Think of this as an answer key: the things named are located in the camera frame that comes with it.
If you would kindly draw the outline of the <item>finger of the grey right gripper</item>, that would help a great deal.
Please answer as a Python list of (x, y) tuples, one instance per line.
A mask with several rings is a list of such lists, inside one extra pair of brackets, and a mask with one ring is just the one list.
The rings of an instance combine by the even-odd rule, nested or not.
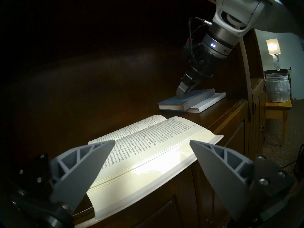
[(189, 92), (189, 88), (191, 89), (192, 78), (185, 74), (181, 78), (181, 82), (177, 88), (177, 97), (183, 97), (185, 93)]
[(191, 90), (193, 90), (198, 84), (200, 84), (201, 79), (192, 79), (187, 84), (186, 93), (189, 93)]

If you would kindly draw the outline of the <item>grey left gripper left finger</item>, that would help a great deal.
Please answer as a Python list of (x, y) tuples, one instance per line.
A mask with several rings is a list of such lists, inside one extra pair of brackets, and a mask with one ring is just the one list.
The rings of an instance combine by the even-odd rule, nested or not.
[(9, 174), (8, 228), (74, 228), (73, 212), (97, 178), (115, 140), (37, 155)]

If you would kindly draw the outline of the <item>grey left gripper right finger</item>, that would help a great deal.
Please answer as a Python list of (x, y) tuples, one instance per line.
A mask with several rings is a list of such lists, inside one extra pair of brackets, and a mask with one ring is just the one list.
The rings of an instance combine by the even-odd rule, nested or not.
[(295, 180), (263, 154), (255, 160), (230, 148), (190, 141), (211, 187), (238, 228), (258, 228), (288, 204)]

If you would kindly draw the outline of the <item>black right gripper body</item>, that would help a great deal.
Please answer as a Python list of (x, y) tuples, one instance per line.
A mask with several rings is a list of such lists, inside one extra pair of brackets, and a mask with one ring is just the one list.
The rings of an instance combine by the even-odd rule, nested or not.
[(201, 43), (192, 45), (192, 53), (190, 44), (184, 45), (183, 58), (189, 63), (189, 69), (185, 74), (193, 80), (212, 78), (215, 70), (224, 60), (207, 52)]

